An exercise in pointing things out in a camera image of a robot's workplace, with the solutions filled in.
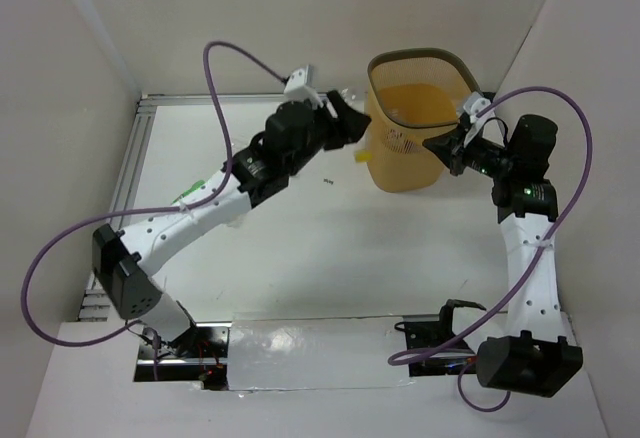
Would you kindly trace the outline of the clear bottle red label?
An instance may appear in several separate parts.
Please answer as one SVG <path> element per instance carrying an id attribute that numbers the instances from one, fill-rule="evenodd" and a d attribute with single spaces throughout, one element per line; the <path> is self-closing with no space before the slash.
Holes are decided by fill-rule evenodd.
<path id="1" fill-rule="evenodd" d="M 246 214 L 238 215 L 233 219 L 229 220 L 226 223 L 226 226 L 234 229 L 240 228 L 244 224 L 246 217 L 247 217 Z"/>

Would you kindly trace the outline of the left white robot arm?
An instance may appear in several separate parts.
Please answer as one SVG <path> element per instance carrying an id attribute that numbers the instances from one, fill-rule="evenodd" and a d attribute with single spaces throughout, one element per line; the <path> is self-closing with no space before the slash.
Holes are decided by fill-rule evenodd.
<path id="1" fill-rule="evenodd" d="M 93 233 L 93 271 L 119 317 L 140 321 L 176 357 L 197 345 L 197 325 L 161 289 L 154 276 L 164 264 L 215 227 L 228 224 L 284 190 L 321 151 L 357 143 L 371 119 L 330 91 L 319 107 L 300 101 L 279 105 L 265 128 L 223 168 L 178 202 L 175 213 Z"/>

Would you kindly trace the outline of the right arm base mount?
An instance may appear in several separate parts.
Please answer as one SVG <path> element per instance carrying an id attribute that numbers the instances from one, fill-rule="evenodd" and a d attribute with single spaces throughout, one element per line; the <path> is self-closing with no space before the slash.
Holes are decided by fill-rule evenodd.
<path id="1" fill-rule="evenodd" d="M 405 349 L 392 354 L 387 359 L 388 364 L 407 365 L 410 377 L 456 375 L 467 364 L 471 365 L 470 370 L 474 373 L 473 361 L 480 344 L 487 338 L 499 338 L 504 335 L 503 316 L 490 318 L 478 330 L 427 360 L 413 363 L 409 363 L 408 360 L 443 345 L 484 314 L 483 310 L 476 308 L 456 308 L 451 313 L 442 312 L 439 317 L 409 317 L 397 322 L 394 329 L 404 336 Z"/>

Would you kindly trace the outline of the clear bottle orange label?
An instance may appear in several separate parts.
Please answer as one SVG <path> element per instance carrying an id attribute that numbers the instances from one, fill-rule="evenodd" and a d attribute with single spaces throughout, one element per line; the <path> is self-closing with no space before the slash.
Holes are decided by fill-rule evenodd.
<path id="1" fill-rule="evenodd" d="M 364 112 L 364 94 L 354 88 L 344 88 L 341 90 L 341 96 L 345 102 L 355 110 Z M 362 145 L 353 152 L 354 160 L 358 164 L 368 163 L 371 160 L 371 152 Z"/>

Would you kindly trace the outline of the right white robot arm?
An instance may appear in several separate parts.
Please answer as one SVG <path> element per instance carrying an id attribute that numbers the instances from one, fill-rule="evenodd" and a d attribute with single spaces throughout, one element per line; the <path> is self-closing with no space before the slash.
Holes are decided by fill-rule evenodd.
<path id="1" fill-rule="evenodd" d="M 569 343 L 561 316 L 554 230 L 560 223 L 557 193 L 545 174 L 556 145 L 557 125 L 524 115 L 503 145 L 466 138 L 463 125 L 427 138 L 432 152 L 454 176 L 470 168 L 492 179 L 491 198 L 507 253 L 509 301 L 506 329 L 492 337 L 482 326 L 450 316 L 436 327 L 448 350 L 466 342 L 477 349 L 476 375 L 486 388 L 553 397 L 583 365 L 580 347 Z"/>

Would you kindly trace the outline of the clear bottle blue label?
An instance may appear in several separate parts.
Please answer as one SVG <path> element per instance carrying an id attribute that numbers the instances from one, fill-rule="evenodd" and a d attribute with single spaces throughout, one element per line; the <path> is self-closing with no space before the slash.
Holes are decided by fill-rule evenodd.
<path id="1" fill-rule="evenodd" d="M 386 146 L 394 153 L 408 155 L 420 151 L 420 147 L 407 138 L 401 131 L 389 128 L 386 133 Z"/>

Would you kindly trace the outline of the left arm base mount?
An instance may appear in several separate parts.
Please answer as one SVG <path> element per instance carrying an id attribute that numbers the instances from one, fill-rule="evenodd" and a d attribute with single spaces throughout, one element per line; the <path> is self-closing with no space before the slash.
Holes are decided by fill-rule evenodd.
<path id="1" fill-rule="evenodd" d="M 166 343 L 154 346 L 153 332 L 133 331 L 138 351 L 133 381 L 193 382 L 203 390 L 228 390 L 230 322 L 200 322 L 192 344 L 178 350 Z"/>

